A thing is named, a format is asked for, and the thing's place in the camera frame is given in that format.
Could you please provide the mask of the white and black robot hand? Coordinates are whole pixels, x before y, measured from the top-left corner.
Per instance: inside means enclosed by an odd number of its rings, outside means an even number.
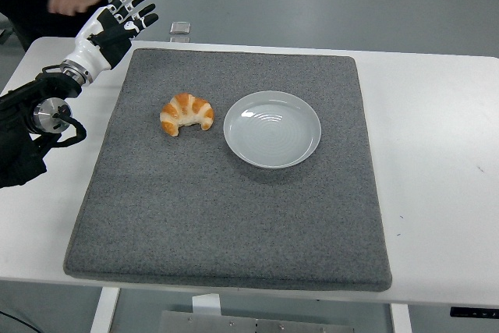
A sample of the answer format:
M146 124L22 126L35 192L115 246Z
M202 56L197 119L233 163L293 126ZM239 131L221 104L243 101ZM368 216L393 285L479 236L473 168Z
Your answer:
M98 8L76 35L75 49L61 71L75 69L86 83L114 69L132 46L132 40L158 20L155 4L138 9L146 0L111 0Z

